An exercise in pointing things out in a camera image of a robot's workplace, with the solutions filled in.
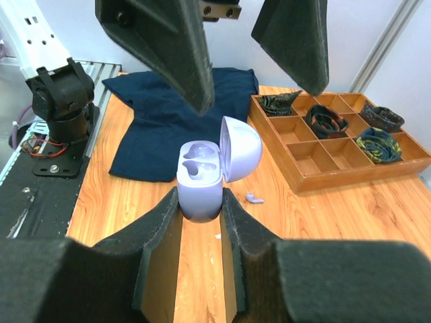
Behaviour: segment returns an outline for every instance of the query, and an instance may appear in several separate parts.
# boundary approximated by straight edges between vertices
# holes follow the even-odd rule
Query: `white wall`
[[[431,151],[431,1],[423,1],[365,94],[405,119],[404,129]],[[422,176],[431,186],[431,168]]]
[[[128,72],[146,70],[103,32],[94,15],[94,0],[37,2],[51,28],[75,59],[120,63]],[[400,2],[328,1],[328,90],[348,91]],[[296,84],[251,38],[262,3],[263,0],[242,0],[243,10],[238,21],[205,23],[210,57],[215,67],[253,68],[262,85],[294,87]]]

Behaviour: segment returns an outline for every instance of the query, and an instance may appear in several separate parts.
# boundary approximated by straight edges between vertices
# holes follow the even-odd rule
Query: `open case lid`
[[[224,116],[220,131],[224,179],[235,182],[253,172],[262,158],[262,140],[249,124]]]

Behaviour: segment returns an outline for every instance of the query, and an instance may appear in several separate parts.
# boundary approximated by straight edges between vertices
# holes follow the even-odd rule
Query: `wooden tabletop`
[[[292,89],[260,87],[261,94]],[[93,246],[156,206],[174,186],[108,174],[133,111],[111,96],[68,236]],[[228,184],[243,207],[283,238],[403,240],[431,257],[431,193],[416,176],[295,195],[264,147],[259,167]],[[265,202],[246,201],[254,193]],[[226,321],[220,222],[183,221],[175,322]]]

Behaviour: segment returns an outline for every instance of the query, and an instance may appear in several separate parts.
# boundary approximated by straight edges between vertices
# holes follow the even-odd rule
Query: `navy blue cloth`
[[[259,92],[254,71],[213,69],[215,103],[198,114],[154,72],[105,79],[104,85],[134,111],[134,119],[112,163],[110,174],[132,180],[175,179],[181,146],[194,140],[219,144],[222,117],[246,121],[250,96]]]

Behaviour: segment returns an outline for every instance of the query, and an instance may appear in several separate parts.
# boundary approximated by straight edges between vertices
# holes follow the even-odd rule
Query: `earbud case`
[[[235,182],[253,172],[263,144],[249,124],[224,116],[220,147],[211,141],[190,141],[180,149],[176,179],[183,215],[194,222],[215,219],[222,207],[223,177]]]

